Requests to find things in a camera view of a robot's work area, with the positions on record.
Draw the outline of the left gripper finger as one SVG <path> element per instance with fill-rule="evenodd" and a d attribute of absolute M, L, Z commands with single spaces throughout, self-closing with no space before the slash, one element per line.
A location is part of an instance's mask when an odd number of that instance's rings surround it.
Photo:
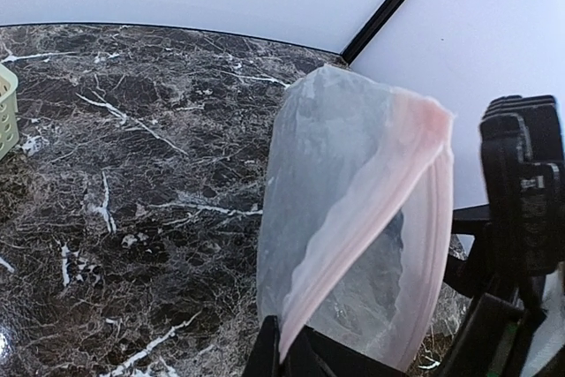
<path fill-rule="evenodd" d="M 289 352 L 279 353 L 282 338 L 275 316 L 262 322 L 243 377 L 381 377 L 396 376 L 397 370 L 364 356 L 322 333 L 303 327 Z"/>

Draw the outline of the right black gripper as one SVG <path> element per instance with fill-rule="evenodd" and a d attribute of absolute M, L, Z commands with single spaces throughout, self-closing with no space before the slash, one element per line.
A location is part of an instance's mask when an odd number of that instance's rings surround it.
<path fill-rule="evenodd" d="M 557 101 L 549 94 L 498 98 L 479 131 L 489 207 L 453 214 L 453 233 L 474 242 L 466 260 L 448 256 L 443 281 L 471 305 L 441 361 L 441 375 L 517 376 L 546 319 L 546 275 L 564 258 Z"/>

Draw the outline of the clear zip top bag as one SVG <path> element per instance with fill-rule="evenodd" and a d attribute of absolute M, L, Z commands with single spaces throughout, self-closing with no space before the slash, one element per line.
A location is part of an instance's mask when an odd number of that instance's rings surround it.
<path fill-rule="evenodd" d="M 324 65 L 273 126 L 257 305 L 286 357 L 313 328 L 398 370 L 433 317 L 453 215 L 453 114 L 434 98 Z"/>

